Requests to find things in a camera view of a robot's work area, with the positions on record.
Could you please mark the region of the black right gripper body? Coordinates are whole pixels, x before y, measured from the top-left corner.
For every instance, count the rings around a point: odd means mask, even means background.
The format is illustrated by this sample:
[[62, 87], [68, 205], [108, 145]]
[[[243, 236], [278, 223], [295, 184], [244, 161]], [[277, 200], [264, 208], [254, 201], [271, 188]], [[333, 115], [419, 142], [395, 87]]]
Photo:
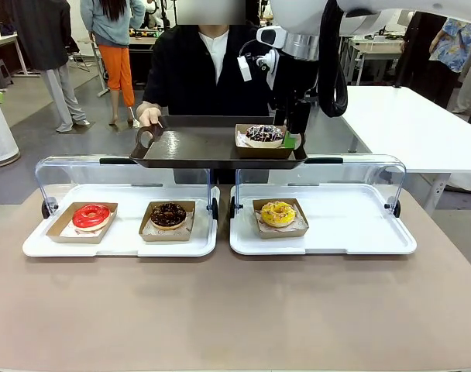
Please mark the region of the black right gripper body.
[[293, 57], [279, 57], [266, 78], [272, 91], [272, 108], [285, 111], [293, 105], [294, 99], [315, 87], [318, 80], [318, 61], [298, 60]]

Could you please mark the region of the person's right hand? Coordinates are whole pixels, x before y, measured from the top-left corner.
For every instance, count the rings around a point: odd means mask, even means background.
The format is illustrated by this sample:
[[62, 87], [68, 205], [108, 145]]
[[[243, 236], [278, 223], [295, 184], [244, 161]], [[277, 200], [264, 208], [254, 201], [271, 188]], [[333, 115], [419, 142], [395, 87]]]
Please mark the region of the person's right hand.
[[143, 101], [137, 108], [139, 125], [141, 127], [160, 125], [161, 107], [157, 104]]

